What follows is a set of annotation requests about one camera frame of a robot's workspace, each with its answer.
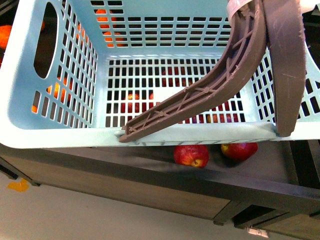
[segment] laundry basket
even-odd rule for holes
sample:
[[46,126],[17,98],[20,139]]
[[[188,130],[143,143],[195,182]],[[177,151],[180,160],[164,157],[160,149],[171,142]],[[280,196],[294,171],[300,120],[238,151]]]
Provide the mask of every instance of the laundry basket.
[[[231,27],[226,0],[20,0],[0,69],[0,143],[13,148],[166,146],[320,138],[320,71],[309,52],[295,131],[275,131],[268,50],[225,104],[139,140],[122,126],[198,81]],[[34,67],[45,9],[57,15],[45,76]]]

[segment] orange fruit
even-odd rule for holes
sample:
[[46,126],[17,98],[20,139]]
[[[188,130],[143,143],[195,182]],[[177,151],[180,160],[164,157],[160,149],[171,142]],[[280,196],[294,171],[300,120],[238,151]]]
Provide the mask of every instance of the orange fruit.
[[[65,77],[64,80],[63,80],[63,84],[64,84],[65,86],[67,86],[67,81],[68,81],[68,80],[67,80],[67,78]],[[59,83],[56,82],[56,83],[55,83],[55,87],[54,87],[54,93],[53,93],[53,96],[54,96],[56,99],[58,99],[59,89],[60,89],[60,85],[59,85]],[[72,81],[70,81],[69,89],[72,90]],[[48,88],[46,89],[46,91],[47,91],[49,94],[51,94],[51,92],[52,92],[52,86],[48,87]],[[62,102],[62,103],[65,102],[65,97],[66,97],[66,89],[63,88],[63,89],[62,89],[62,92],[61,92],[61,102]],[[69,95],[68,95],[68,102],[70,101],[70,99],[71,99],[71,95],[69,94]]]
[[[105,9],[98,9],[95,14],[107,14],[107,11]],[[98,22],[108,22],[107,17],[97,17]],[[116,22],[117,18],[116,17],[111,17],[112,22]]]
[[[107,32],[105,32],[103,35],[104,35],[104,36],[111,36],[111,32],[110,32],[110,31],[107,31]],[[115,32],[114,35],[121,35],[121,34],[120,34],[119,32]],[[113,41],[112,37],[106,37],[104,40],[105,40],[106,42],[112,42],[112,41]],[[116,40],[116,41],[124,41],[125,39],[122,38],[122,37],[117,37],[115,40]],[[113,43],[108,43],[107,46],[108,46],[108,48],[113,48],[115,45],[114,45]],[[117,46],[118,46],[118,47],[124,47],[125,45],[122,44],[122,43],[118,43]]]
[[12,29],[11,25],[0,26],[0,48],[2,49],[7,48],[11,29]]
[[82,37],[85,38],[86,31],[83,28],[81,28],[81,23],[78,25],[78,31],[80,32]]
[[38,112],[38,107],[36,107],[36,106],[33,105],[33,106],[31,107],[31,112],[33,112],[33,113],[36,114],[36,113]]

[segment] orange object on floor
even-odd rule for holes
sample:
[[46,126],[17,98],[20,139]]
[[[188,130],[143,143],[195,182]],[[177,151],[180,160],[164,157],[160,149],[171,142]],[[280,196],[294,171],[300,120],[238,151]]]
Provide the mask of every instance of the orange object on floor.
[[10,182],[6,188],[22,193],[28,190],[29,185],[27,180],[22,179],[20,182]]

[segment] basket grid holes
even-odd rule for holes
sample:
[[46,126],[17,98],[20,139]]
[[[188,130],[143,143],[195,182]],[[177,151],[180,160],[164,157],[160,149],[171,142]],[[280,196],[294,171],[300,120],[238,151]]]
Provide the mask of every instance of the basket grid holes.
[[[206,75],[217,58],[110,60],[105,127],[122,127],[157,104],[154,88],[187,87]],[[181,124],[245,122],[241,95]]]
[[56,81],[37,90],[31,111],[70,128],[93,126],[98,54],[68,2],[62,2],[65,22]]
[[91,1],[108,48],[226,47],[228,18],[187,16],[124,17],[123,1]]

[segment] red apple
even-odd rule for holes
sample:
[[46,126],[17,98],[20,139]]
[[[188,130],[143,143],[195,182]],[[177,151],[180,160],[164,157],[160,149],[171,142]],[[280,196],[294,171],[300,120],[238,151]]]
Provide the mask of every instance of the red apple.
[[[175,66],[174,68],[173,68],[173,71],[172,71],[172,67],[170,66],[170,67],[168,67],[168,75],[179,75],[179,67],[177,67],[177,66]],[[164,70],[162,73],[161,73],[161,75],[166,75],[166,70]],[[186,71],[185,71],[185,68],[184,67],[180,67],[180,75],[186,75]],[[185,87],[185,86],[187,86],[187,81],[186,81],[186,78],[185,77],[183,77],[183,78],[181,78],[181,82],[182,82],[182,86],[183,87]],[[179,81],[179,78],[178,77],[176,77],[174,80],[173,80],[173,78],[172,77],[170,77],[169,79],[168,79],[168,86],[169,87],[173,87],[174,86],[174,83],[175,83],[175,86],[176,87],[180,87],[180,81]],[[191,85],[192,84],[192,81],[191,80],[189,80],[188,81],[188,83],[189,83],[189,85]],[[167,87],[167,81],[166,81],[166,78],[164,77],[164,78],[162,78],[162,87]]]
[[[204,121],[204,116],[203,115],[199,115],[199,124],[203,124]],[[192,123],[196,124],[197,123],[197,116],[193,116],[192,117]]]
[[255,142],[221,144],[221,150],[227,158],[241,163],[257,152],[258,145]]
[[206,145],[178,145],[174,149],[176,164],[204,168],[209,161],[209,151]]
[[[140,99],[139,94],[136,93],[134,98],[135,98],[135,100],[139,100]],[[133,99],[133,94],[130,93],[128,95],[127,99],[128,100],[132,100]],[[132,113],[132,111],[133,111],[133,104],[132,104],[132,102],[129,102],[128,103],[127,113]],[[139,103],[136,102],[135,105],[134,105],[134,112],[135,113],[139,113],[139,111],[140,111]],[[121,113],[124,114],[125,112],[126,112],[126,104],[125,103],[121,103]]]

